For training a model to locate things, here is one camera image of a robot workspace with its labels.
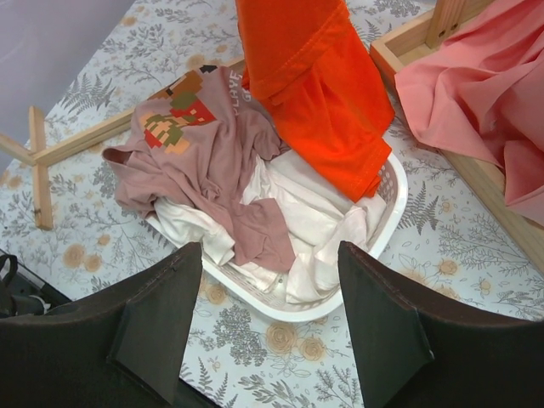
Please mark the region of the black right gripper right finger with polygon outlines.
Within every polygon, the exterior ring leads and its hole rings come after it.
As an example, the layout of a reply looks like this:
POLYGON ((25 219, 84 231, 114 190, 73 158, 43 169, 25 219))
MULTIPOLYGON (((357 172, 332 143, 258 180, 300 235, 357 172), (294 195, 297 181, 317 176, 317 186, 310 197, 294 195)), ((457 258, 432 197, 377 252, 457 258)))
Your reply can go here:
POLYGON ((338 272, 365 406, 542 406, 540 321, 456 301, 346 241, 338 272))

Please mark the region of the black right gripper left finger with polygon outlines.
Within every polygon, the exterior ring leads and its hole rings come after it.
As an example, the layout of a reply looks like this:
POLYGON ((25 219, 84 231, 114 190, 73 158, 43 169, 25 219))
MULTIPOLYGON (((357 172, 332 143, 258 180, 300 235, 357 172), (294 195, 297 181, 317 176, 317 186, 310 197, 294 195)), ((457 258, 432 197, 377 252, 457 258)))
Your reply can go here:
POLYGON ((43 315, 1 322, 4 407, 182 407, 179 375, 203 271, 190 243, 43 315))

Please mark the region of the orange t shirt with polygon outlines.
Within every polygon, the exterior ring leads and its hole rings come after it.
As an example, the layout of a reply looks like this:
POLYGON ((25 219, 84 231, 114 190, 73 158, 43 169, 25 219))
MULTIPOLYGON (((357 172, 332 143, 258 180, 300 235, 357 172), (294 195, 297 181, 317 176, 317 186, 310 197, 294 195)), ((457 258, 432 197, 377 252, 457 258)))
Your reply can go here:
POLYGON ((374 196, 394 119, 344 1, 238 1, 243 86, 280 137, 351 201, 374 196))

